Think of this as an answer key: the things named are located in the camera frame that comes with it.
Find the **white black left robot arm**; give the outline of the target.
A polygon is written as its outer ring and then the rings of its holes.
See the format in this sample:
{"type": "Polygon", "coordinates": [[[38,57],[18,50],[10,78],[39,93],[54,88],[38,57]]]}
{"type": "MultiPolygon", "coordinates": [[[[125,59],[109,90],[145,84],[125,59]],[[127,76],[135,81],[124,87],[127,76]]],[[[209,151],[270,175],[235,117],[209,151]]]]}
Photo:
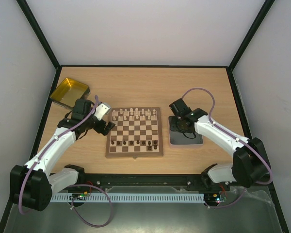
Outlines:
{"type": "Polygon", "coordinates": [[[111,110],[109,104],[77,99],[68,114],[58,123],[51,139],[25,165],[16,165],[10,172],[10,199],[21,214],[31,209],[44,210],[53,195],[82,181],[84,169],[69,165],[51,174],[64,152],[89,130],[107,135],[115,124],[103,117],[111,110]]]}

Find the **wooden chess board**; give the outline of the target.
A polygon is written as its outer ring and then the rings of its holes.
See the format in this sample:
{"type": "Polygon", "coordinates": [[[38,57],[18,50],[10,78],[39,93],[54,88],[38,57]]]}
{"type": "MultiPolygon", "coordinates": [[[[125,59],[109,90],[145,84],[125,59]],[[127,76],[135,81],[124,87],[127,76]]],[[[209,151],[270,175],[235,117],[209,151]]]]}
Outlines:
{"type": "Polygon", "coordinates": [[[159,107],[135,107],[133,109],[133,120],[129,120],[124,115],[130,108],[113,108],[109,113],[109,121],[115,124],[115,127],[107,136],[106,158],[140,158],[140,157],[162,157],[163,156],[163,136],[161,123],[161,109],[159,107]],[[113,110],[116,110],[116,121],[113,121],[113,110]],[[153,141],[157,140],[158,148],[154,149],[153,141]],[[152,150],[148,150],[148,141],[151,141],[152,150]]]}

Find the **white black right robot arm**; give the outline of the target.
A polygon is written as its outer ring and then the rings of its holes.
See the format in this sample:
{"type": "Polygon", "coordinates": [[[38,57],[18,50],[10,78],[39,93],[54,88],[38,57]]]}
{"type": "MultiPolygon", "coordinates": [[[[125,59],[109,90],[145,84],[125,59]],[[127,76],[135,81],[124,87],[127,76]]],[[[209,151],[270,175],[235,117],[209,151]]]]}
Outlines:
{"type": "Polygon", "coordinates": [[[243,187],[250,187],[270,173],[266,150],[260,139],[249,139],[234,133],[213,120],[204,110],[192,110],[183,99],[174,101],[169,107],[174,114],[170,130],[202,135],[232,158],[231,164],[213,164],[203,171],[202,185],[205,189],[213,190],[222,182],[237,182],[243,187]]]}

